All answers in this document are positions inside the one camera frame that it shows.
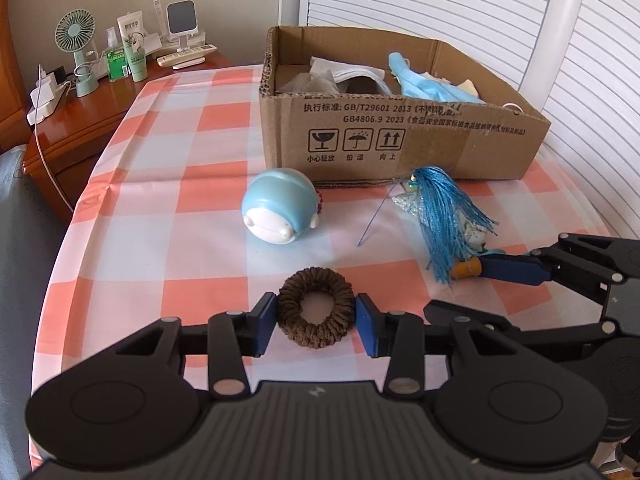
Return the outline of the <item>white card box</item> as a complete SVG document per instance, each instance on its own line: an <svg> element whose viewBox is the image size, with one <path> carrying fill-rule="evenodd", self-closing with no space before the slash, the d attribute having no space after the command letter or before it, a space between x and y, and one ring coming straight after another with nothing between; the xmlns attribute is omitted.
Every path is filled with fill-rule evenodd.
<svg viewBox="0 0 640 480"><path fill-rule="evenodd" d="M128 40L134 50L140 49L144 43L145 30L143 26L143 13L134 11L120 16L117 26L122 40Z"/></svg>

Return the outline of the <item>white lace-edged cloth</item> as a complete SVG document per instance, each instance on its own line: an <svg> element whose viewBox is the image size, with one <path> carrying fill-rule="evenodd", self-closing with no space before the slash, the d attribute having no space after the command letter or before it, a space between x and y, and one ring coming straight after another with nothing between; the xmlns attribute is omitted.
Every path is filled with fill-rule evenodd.
<svg viewBox="0 0 640 480"><path fill-rule="evenodd" d="M336 84L344 84L344 82L358 77L366 77L371 79L383 94L392 93L384 80L385 70L380 68L336 62L312 56L310 58L310 72L318 75L330 73Z"/></svg>

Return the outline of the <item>white louvered closet door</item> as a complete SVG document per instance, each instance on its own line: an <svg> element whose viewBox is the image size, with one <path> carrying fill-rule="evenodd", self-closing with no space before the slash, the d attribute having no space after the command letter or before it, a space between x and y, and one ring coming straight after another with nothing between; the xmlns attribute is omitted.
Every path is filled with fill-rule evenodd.
<svg viewBox="0 0 640 480"><path fill-rule="evenodd" d="M546 145L611 232L639 233L639 0L279 0L282 25L449 42L551 122Z"/></svg>

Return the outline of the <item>brown knitted scrunchie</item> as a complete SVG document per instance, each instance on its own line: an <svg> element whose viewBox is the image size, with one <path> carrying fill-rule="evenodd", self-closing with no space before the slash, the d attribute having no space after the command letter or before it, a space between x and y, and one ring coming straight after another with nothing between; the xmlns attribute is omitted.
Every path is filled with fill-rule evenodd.
<svg viewBox="0 0 640 480"><path fill-rule="evenodd" d="M355 295L342 274L311 266L285 280L278 293L280 329L299 347L336 344L355 323Z"/></svg>

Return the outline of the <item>green desk fan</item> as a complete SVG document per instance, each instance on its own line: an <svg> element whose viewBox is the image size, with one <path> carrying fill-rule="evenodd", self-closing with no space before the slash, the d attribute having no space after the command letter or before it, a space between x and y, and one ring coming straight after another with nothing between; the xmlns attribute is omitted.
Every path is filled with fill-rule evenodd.
<svg viewBox="0 0 640 480"><path fill-rule="evenodd" d="M54 42L65 53L73 55L75 68L75 89L78 98L88 96L99 87L85 50L96 32L96 20L85 9L75 9L66 13L54 30Z"/></svg>

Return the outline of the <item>blue surgical face mask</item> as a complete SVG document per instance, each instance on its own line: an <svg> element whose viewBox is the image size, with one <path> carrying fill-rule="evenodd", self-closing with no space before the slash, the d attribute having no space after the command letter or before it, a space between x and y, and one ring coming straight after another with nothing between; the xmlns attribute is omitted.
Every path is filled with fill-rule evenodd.
<svg viewBox="0 0 640 480"><path fill-rule="evenodd" d="M388 55L388 66L397 79L403 96L441 103L483 104L480 98L453 84L427 78L414 72L399 52L392 52Z"/></svg>

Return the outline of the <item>cream knitted scrunchie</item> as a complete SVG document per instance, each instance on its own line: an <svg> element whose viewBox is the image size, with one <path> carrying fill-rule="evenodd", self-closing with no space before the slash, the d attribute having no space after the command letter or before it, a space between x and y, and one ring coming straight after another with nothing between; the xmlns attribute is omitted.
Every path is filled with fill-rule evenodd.
<svg viewBox="0 0 640 480"><path fill-rule="evenodd" d="M524 110L518 105L518 103L507 102L504 103L502 107L507 110L512 110L514 113L524 114Z"/></svg>

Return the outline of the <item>green small box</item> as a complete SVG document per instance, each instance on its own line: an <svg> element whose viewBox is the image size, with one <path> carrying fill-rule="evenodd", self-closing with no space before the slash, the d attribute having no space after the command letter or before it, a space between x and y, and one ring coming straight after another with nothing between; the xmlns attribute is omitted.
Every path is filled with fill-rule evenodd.
<svg viewBox="0 0 640 480"><path fill-rule="evenodd" d="M105 52L108 79L116 81L129 76L129 66L123 48L111 49Z"/></svg>

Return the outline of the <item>blue tassel sachet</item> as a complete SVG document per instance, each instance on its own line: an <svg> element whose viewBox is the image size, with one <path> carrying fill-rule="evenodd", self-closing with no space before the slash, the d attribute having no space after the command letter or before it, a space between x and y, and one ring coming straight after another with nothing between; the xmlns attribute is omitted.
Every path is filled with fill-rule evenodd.
<svg viewBox="0 0 640 480"><path fill-rule="evenodd" d="M449 284L451 272L486 252L485 238L499 222L478 208L445 170L423 166L410 176L395 178L384 198L404 204L418 225L430 256L427 269L436 281Z"/></svg>

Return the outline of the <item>green tube bottle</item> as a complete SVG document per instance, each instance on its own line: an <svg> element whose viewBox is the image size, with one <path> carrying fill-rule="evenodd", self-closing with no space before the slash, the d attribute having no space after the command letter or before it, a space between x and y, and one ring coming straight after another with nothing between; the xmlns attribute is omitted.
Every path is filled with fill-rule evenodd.
<svg viewBox="0 0 640 480"><path fill-rule="evenodd" d="M141 82L148 78L146 54L142 46L136 47L134 45L134 36L136 36L135 32L122 40L122 46L132 80Z"/></svg>

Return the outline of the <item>white remote control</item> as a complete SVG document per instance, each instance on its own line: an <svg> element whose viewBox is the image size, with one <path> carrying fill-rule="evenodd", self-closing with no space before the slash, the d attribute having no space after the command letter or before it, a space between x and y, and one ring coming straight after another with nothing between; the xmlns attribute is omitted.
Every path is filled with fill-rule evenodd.
<svg viewBox="0 0 640 480"><path fill-rule="evenodd" d="M186 48L160 56L156 59L156 62L158 66L163 68L170 67L173 70L182 70L186 67L204 63L210 54L217 51L217 47L213 44L204 44L204 46Z"/></svg>

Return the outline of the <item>cream yellow cloth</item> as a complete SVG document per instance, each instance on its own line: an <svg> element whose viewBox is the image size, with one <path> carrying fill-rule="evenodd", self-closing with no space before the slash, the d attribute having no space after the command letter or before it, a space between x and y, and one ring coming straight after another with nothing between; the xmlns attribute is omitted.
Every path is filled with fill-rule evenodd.
<svg viewBox="0 0 640 480"><path fill-rule="evenodd" d="M427 79L437 80L442 84L450 84L450 86L452 86L452 82L449 79L442 78L442 77L435 77L430 72L424 72L422 73L422 76ZM480 97L480 92L477 91L475 84L473 84L473 81L469 78L466 78L464 81L460 82L460 84L456 84L456 88L466 93L469 93L471 96L474 96L474 98Z"/></svg>

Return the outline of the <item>white stand with screen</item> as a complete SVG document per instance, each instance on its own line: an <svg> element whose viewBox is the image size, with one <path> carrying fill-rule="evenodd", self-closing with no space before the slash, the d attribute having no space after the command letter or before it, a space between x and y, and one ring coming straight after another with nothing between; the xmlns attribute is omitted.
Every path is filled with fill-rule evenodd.
<svg viewBox="0 0 640 480"><path fill-rule="evenodd" d="M164 6L153 1L153 8L160 28L160 47L155 56L204 46L206 32L198 28L198 14L193 0L180 0Z"/></svg>

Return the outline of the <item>grey cloud-print bedding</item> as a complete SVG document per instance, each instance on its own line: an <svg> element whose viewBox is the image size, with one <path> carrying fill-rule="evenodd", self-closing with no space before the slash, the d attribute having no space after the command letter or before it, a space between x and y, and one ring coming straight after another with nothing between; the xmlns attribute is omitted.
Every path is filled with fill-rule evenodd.
<svg viewBox="0 0 640 480"><path fill-rule="evenodd" d="M1 155L0 366L1 477L29 471L24 419L32 388L44 295L65 233L63 223L23 174L24 145Z"/></svg>

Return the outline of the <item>brown cardboard box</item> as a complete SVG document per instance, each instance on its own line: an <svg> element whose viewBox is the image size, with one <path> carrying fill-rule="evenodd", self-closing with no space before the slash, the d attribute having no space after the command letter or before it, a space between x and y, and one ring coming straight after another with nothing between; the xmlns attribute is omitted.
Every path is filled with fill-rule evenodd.
<svg viewBox="0 0 640 480"><path fill-rule="evenodd" d="M388 66L399 52L415 72L460 84L469 78L483 104L403 96ZM385 70L391 94L358 77L346 92L277 93L310 58ZM320 185L376 185L437 166L451 177L524 176L550 122L510 84L446 42L351 27L276 26L267 32L259 86L262 146L270 168L293 168ZM518 103L524 114L503 108Z"/></svg>

